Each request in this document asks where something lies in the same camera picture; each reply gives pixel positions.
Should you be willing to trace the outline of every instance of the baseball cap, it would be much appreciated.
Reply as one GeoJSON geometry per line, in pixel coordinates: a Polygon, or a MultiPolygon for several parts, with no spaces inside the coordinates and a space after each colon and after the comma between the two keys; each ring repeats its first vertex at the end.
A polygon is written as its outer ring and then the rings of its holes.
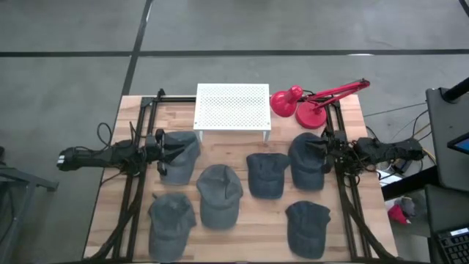
{"type": "Polygon", "coordinates": [[[324,254],[330,210],[309,201],[299,201],[285,211],[290,250],[300,257],[320,259],[324,254]]]}
{"type": "Polygon", "coordinates": [[[292,167],[292,179],[296,188],[316,191],[324,187],[325,155],[306,146],[306,142],[320,142],[312,133],[302,133],[293,139],[288,156],[292,167]]]}
{"type": "Polygon", "coordinates": [[[204,226],[226,230],[236,224],[243,187],[235,171],[227,165],[206,168],[197,180],[202,196],[200,218],[204,226]]]}
{"type": "Polygon", "coordinates": [[[262,199],[280,198],[284,193],[284,171],[290,164],[288,156],[281,153],[254,153],[246,161],[251,195],[262,199]]]}
{"type": "Polygon", "coordinates": [[[184,151],[174,160],[165,164],[166,175],[160,175],[161,182],[169,185],[189,183],[197,157],[200,156],[199,141],[192,131],[176,131],[165,134],[165,145],[184,145],[184,151]]]}
{"type": "Polygon", "coordinates": [[[181,258],[191,228],[196,225],[192,204],[185,194],[164,194],[150,206],[149,255],[161,263],[181,258]]]}

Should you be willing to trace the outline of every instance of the concrete floor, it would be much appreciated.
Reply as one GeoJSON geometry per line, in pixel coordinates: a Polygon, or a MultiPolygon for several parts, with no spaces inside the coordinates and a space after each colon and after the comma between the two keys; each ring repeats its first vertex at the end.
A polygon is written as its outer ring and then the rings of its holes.
{"type": "MultiPolygon", "coordinates": [[[[144,4],[1,0],[0,51],[131,51],[144,4]]],[[[468,27],[456,0],[155,0],[142,50],[469,48],[468,27]]],[[[320,91],[364,77],[372,83],[359,93],[366,124],[387,142],[426,106],[376,113],[422,103],[425,89],[455,85],[468,77],[468,61],[469,55],[140,58],[130,94],[164,88],[193,95],[199,82],[320,91]]],[[[60,182],[54,194],[37,192],[16,262],[81,258],[102,170],[60,172],[57,154],[101,147],[95,129],[114,123],[128,64],[129,58],[0,58],[6,162],[60,182]]],[[[431,137],[422,145],[433,151],[431,137]]],[[[426,260],[421,237],[402,228],[394,233],[399,255],[426,260]]]]}

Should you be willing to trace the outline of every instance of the wooden table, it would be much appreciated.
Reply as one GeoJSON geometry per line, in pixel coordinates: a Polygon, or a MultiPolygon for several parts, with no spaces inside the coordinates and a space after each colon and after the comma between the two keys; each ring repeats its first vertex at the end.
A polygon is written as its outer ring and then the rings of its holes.
{"type": "MultiPolygon", "coordinates": [[[[124,96],[119,107],[114,141],[130,138],[129,121],[136,124],[141,96],[124,96]]],[[[195,103],[158,104],[156,128],[166,132],[191,131],[195,103]]],[[[341,100],[342,114],[349,140],[367,136],[358,96],[351,95],[341,100]]],[[[273,112],[270,141],[262,142],[259,132],[206,132],[201,145],[202,154],[196,162],[191,181],[186,186],[165,186],[160,183],[156,163],[149,166],[144,187],[144,196],[139,219],[134,261],[150,261],[148,237],[150,218],[148,208],[153,202],[152,194],[160,196],[170,192],[184,192],[192,202],[197,225],[191,230],[188,245],[181,261],[194,262],[294,262],[305,261],[291,253],[287,244],[287,218],[285,209],[299,200],[308,200],[330,209],[331,220],[327,228],[325,253],[320,261],[347,261],[350,259],[341,203],[334,172],[326,174],[324,189],[321,191],[300,191],[293,186],[290,168],[285,172],[284,195],[278,200],[255,199],[248,189],[248,173],[245,158],[252,153],[285,153],[291,141],[302,132],[316,135],[322,129],[308,130],[300,127],[294,117],[283,118],[273,112]],[[229,231],[212,231],[205,228],[199,215],[200,195],[196,181],[201,172],[212,164],[226,164],[233,168],[241,179],[244,196],[241,198],[240,215],[237,225],[229,231]]],[[[117,170],[106,169],[103,179],[115,175],[117,170]]],[[[119,176],[105,183],[98,194],[95,214],[89,231],[84,257],[93,255],[105,242],[117,224],[125,176],[119,176]]],[[[375,174],[361,175],[358,186],[365,222],[377,239],[392,254],[397,255],[394,237],[384,206],[381,187],[375,174]]],[[[360,248],[359,234],[354,228],[357,247],[360,248]]],[[[127,241],[122,242],[125,254],[127,241]]]]}

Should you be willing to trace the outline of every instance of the red desk lamp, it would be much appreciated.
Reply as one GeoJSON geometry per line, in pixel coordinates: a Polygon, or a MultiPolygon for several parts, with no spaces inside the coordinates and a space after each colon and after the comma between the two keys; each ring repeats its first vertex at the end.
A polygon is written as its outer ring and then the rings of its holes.
{"type": "Polygon", "coordinates": [[[303,89],[298,85],[294,85],[288,91],[280,91],[272,95],[270,107],[281,117],[289,117],[296,111],[295,117],[301,126],[315,129],[324,125],[326,121],[326,113],[323,109],[325,106],[368,86],[369,81],[362,78],[360,81],[318,92],[317,94],[303,96],[303,89]],[[301,98],[304,99],[304,102],[297,109],[297,101],[301,98]]]}

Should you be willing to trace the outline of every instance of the computer monitor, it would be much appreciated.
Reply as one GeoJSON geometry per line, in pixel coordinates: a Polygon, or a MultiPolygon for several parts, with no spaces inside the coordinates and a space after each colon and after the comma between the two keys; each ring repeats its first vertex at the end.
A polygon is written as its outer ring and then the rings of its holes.
{"type": "Polygon", "coordinates": [[[469,154],[469,133],[465,133],[464,135],[451,140],[448,142],[448,147],[453,150],[469,154]]]}

